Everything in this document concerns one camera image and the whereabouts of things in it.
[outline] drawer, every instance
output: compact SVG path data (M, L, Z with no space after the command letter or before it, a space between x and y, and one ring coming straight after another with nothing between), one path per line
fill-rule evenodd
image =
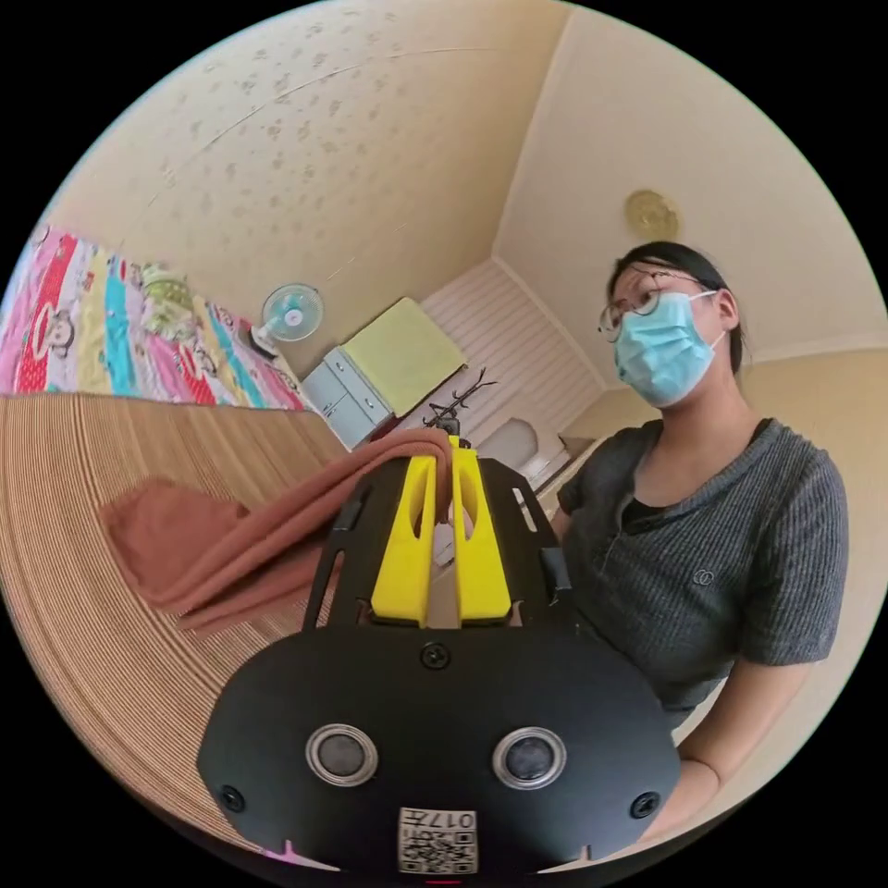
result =
M324 416L348 395L345 386L326 364L320 364L304 379L302 389L314 408Z
M346 395L326 413L327 425L339 436L339 440L354 450L376 431L376 423L361 409L360 404Z
M330 368L336 379L361 405L361 409L376 426L382 425L391 416L391 408L376 394L340 349L333 349L324 358L324 364Z

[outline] black hair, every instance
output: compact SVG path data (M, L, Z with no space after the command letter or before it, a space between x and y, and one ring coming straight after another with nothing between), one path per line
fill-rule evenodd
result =
M608 280L608 302L613 299L613 290L623 272L630 265L637 263L662 265L664 268L682 271L708 290L730 289L719 270L702 253L672 240L654 240L651 243L643 243L641 246L634 247L622 259L616 261ZM740 363L743 361L745 344L743 326L739 320L737 326L731 330L729 337L731 371L736 376L740 370Z

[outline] colorful quilt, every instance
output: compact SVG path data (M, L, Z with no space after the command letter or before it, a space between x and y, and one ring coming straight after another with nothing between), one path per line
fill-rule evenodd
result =
M144 303L137 265L45 228L19 260L0 307L0 394L80 391L308 409L295 377L241 341L242 318L195 295L193 333L170 341L142 325Z

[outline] brown towel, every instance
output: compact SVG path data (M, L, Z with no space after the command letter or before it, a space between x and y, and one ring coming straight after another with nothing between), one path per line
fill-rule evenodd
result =
M422 428L363 445L255 512L153 478L106 505L103 526L133 592L179 615L182 629L217 632L307 598L329 525L358 480L386 460L413 456L438 463L444 522L451 445L446 432Z

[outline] woven mat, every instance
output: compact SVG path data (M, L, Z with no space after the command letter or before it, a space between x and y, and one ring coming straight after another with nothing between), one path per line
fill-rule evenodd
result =
M0 400L0 582L31 663L81 741L176 817L249 847L194 768L213 703L253 653L296 631L301 608L205 639L133 596L100 505L163 475L247 507L338 458L313 413L88 395Z

